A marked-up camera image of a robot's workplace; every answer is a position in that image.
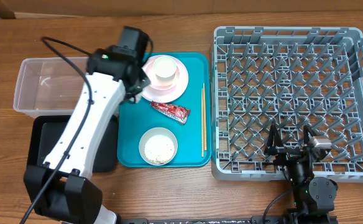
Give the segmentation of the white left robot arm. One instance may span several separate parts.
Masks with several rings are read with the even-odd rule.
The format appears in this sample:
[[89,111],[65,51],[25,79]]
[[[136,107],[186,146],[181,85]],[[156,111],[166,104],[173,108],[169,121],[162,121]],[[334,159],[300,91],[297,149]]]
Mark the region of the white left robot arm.
[[103,205],[103,193],[91,181],[94,160],[108,124],[119,105],[136,104],[150,83],[142,67],[154,43],[144,31],[125,26],[116,45],[88,55],[82,72],[63,54],[84,80],[80,98],[67,125],[41,165],[28,165],[24,185],[32,212],[64,223],[120,223],[118,214]]

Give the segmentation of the red snack wrapper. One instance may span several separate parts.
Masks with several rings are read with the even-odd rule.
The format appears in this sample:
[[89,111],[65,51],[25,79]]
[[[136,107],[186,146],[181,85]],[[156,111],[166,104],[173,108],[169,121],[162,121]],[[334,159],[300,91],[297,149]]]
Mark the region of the red snack wrapper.
[[189,109],[179,105],[174,105],[171,103],[158,103],[154,101],[152,101],[150,105],[158,112],[180,124],[185,124],[187,122],[188,116],[190,115]]

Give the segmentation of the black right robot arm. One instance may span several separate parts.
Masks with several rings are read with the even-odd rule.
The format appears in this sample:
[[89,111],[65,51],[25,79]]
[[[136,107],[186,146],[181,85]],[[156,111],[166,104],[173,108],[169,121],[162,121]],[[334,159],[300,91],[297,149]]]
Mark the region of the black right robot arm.
[[303,144],[296,147],[284,145],[276,125],[270,126],[265,154],[274,156],[274,166],[284,169],[291,189],[279,195],[265,209],[262,221],[265,223],[271,206],[282,197],[293,194],[295,207],[286,209],[278,219],[279,223],[336,223],[329,216],[334,210],[338,185],[326,177],[315,177],[313,165],[324,159],[331,151],[331,141],[318,135],[310,126],[303,127]]

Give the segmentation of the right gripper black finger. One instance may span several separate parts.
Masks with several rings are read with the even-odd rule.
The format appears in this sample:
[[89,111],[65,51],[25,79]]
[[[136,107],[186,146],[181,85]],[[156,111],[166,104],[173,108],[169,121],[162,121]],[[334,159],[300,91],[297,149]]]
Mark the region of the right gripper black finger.
[[308,125],[303,126],[303,143],[309,145],[310,138],[317,136],[317,133]]
[[283,147],[283,142],[279,135],[276,125],[271,124],[269,131],[269,138],[267,140],[267,149],[273,147]]

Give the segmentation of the white bowl with rice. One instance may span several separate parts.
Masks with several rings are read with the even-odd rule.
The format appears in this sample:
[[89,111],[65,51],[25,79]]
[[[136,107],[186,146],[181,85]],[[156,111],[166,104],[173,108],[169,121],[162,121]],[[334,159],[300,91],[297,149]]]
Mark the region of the white bowl with rice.
[[152,128],[139,141],[139,152],[143,160],[152,166],[170,163],[178,151],[175,135],[166,128]]

